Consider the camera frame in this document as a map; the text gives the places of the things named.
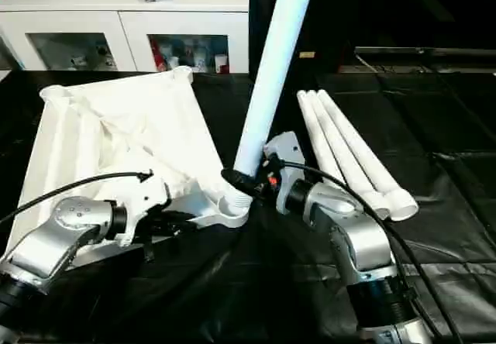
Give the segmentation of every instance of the white cabinet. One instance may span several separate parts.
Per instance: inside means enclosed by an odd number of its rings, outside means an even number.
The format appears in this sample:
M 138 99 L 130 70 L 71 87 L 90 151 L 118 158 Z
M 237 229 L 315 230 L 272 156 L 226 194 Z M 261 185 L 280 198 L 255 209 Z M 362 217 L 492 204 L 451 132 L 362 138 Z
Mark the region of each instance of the white cabinet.
M 117 12 L 0 12 L 0 27 L 27 70 L 136 70 Z
M 139 71 L 157 71 L 163 60 L 166 68 L 248 72 L 247 13 L 121 12 L 120 17 Z
M 0 36 L 27 70 L 246 73 L 249 2 L 0 0 Z

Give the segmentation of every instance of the black cylinder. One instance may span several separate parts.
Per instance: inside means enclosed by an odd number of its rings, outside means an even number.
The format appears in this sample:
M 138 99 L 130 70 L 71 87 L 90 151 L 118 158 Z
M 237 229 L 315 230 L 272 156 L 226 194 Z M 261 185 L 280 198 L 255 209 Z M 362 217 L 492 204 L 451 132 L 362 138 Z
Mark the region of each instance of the black cylinder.
M 112 220 L 110 228 L 105 236 L 106 239 L 115 239 L 115 236 L 126 232 L 127 210 L 123 206 L 118 206 L 115 201 L 108 201 L 112 206 Z
M 286 209 L 295 214 L 303 215 L 308 193 L 312 188 L 313 184 L 303 180 L 296 180 L 289 191 L 288 198 L 286 199 Z
M 362 328 L 395 325 L 416 317 L 408 289 L 398 276 L 354 284 L 347 290 Z
M 17 332 L 21 329 L 24 310 L 29 301 L 39 296 L 34 287 L 12 279 L 0 277 L 0 325 Z

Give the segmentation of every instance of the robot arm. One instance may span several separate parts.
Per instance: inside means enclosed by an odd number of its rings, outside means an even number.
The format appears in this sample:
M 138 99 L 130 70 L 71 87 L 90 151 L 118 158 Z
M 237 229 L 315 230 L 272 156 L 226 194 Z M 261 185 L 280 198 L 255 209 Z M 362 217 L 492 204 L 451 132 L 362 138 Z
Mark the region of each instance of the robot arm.
M 409 289 L 398 276 L 384 230 L 350 194 L 340 188 L 305 181 L 301 170 L 281 167 L 281 160 L 304 163 L 293 132 L 272 139 L 264 148 L 266 184 L 225 170 L 236 189 L 275 203 L 282 214 L 298 214 L 329 245 L 358 321 L 360 338 L 377 343 L 430 343 L 412 307 Z
M 50 217 L 27 233 L 0 260 L 0 342 L 15 343 L 24 309 L 37 295 L 49 294 L 52 283 L 86 245 L 115 239 L 128 246 L 147 215 L 169 204 L 163 181 L 149 178 L 140 192 L 118 206 L 115 201 L 69 197 Z
M 46 222 L 28 233 L 4 256 L 0 271 L 48 294 L 76 252 L 113 239 L 126 229 L 127 211 L 113 201 L 71 197 L 60 201 Z

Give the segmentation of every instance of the cabinet glass door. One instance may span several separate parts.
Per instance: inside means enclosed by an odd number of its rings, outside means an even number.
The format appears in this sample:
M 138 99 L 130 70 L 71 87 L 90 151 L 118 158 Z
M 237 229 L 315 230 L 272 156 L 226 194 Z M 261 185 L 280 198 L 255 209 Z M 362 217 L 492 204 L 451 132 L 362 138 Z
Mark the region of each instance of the cabinet glass door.
M 148 40 L 158 71 L 187 65 L 195 73 L 229 73 L 227 36 L 151 34 Z
M 120 12 L 138 71 L 248 72 L 245 12 Z
M 28 37 L 49 71 L 117 71 L 102 33 L 33 33 Z
M 28 71 L 136 71 L 117 12 L 0 12 L 0 32 Z

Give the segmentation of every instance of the white pvc pipe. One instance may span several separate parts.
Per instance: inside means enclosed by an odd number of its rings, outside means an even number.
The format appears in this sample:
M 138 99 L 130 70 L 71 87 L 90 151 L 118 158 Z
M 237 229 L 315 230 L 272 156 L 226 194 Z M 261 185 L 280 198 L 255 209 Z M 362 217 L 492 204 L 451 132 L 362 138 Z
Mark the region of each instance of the white pvc pipe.
M 257 173 L 309 1 L 276 1 L 234 163 L 244 174 Z M 241 207 L 251 203 L 251 197 L 234 191 L 226 200 Z
M 309 99 L 308 102 L 310 102 L 313 107 L 319 125 L 324 132 L 326 142 L 329 144 L 347 184 L 358 193 L 370 207 L 372 207 L 380 218 L 384 220 L 390 213 L 388 203 L 383 195 L 376 191 L 370 183 L 367 175 L 363 172 L 362 167 L 360 167 L 355 156 L 351 153 L 346 141 L 339 133 L 339 130 L 329 114 L 327 114 L 327 111 L 324 109 L 324 105 L 317 94 L 314 91 L 309 92 L 307 98 Z
M 365 174 L 375 188 L 384 195 L 389 204 L 391 219 L 400 221 L 413 216 L 419 210 L 415 199 L 398 185 L 327 92 L 319 91 L 318 97 Z
M 315 157 L 317 158 L 317 163 L 322 171 L 325 171 L 326 173 L 334 176 L 336 179 L 344 182 L 343 175 L 339 170 L 336 159 L 334 158 L 331 148 L 329 147 L 326 137 L 324 136 L 324 132 L 319 125 L 317 115 L 314 113 L 310 103 L 309 95 L 311 93 L 317 97 L 315 91 L 309 91 L 308 94 L 305 93 L 305 91 L 299 91 L 296 96 L 298 98 L 298 104 L 300 105 L 303 119 L 305 120 L 305 125 L 307 126 L 308 136 L 310 137 L 310 143 L 315 153 Z M 331 181 L 327 179 L 324 179 L 324 182 L 326 184 L 333 185 Z

